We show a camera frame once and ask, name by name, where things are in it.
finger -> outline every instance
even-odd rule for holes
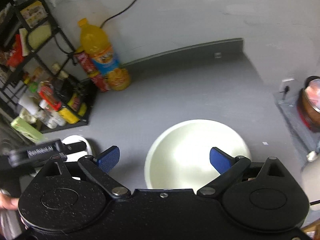
[[[11,198],[5,194],[0,194],[0,209],[16,210],[18,208],[18,198]]]

large yellow bottle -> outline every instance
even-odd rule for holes
[[[113,51],[106,33],[86,18],[78,21],[81,28],[80,42],[113,90],[123,90],[130,85],[131,79],[125,68],[119,68],[119,59]]]

bowl rim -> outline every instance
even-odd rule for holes
[[[172,131],[176,130],[177,128],[183,127],[183,126],[185,126],[187,124],[191,124],[191,123],[219,123],[219,124],[222,124],[222,125],[228,127],[229,129],[233,130],[231,127],[227,126],[224,123],[217,122],[217,121],[214,121],[214,120],[208,120],[208,119],[193,119],[193,120],[183,121],[183,122],[180,122],[180,123],[177,123],[177,124],[171,126],[167,130],[165,130],[151,145],[151,147],[150,147],[150,149],[148,151],[145,163],[144,163],[144,180],[146,182],[146,185],[147,185],[148,189],[153,189],[153,186],[152,186],[152,183],[151,183],[151,178],[150,178],[150,165],[151,165],[151,160],[152,160],[153,154],[155,153],[156,148],[163,141],[163,139],[168,134],[170,134]],[[245,147],[245,150],[248,153],[248,156],[251,157],[250,150],[249,150],[247,144],[245,143],[245,141],[242,139],[242,137],[235,130],[233,130],[233,131],[242,140],[242,142],[244,144],[244,147]]]

white bowl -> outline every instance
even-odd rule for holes
[[[149,189],[198,189],[220,174],[211,165],[212,147],[251,158],[243,139],[230,127],[212,120],[178,123],[162,133],[151,146],[144,166]]]

power cord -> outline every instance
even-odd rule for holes
[[[111,17],[109,17],[108,19],[106,19],[106,20],[100,25],[100,28],[103,28],[104,25],[106,24],[106,22],[108,22],[108,21],[110,21],[111,19],[119,16],[120,14],[123,14],[123,13],[124,13],[125,11],[127,11],[130,7],[132,7],[132,5],[134,5],[136,1],[137,1],[137,0],[133,0],[132,3],[131,3],[127,8],[125,8],[125,9],[122,10],[121,12],[119,12],[119,13],[111,16]],[[53,38],[54,38],[54,41],[56,42],[56,44],[57,44],[57,46],[58,46],[58,48],[59,48],[60,51],[62,51],[64,54],[66,54],[66,55],[68,55],[68,56],[70,56],[70,57],[74,54],[74,51],[73,51],[73,52],[66,52],[65,50],[63,50],[63,49],[60,47],[60,45],[58,44],[58,41],[57,41],[56,36],[53,36]]]

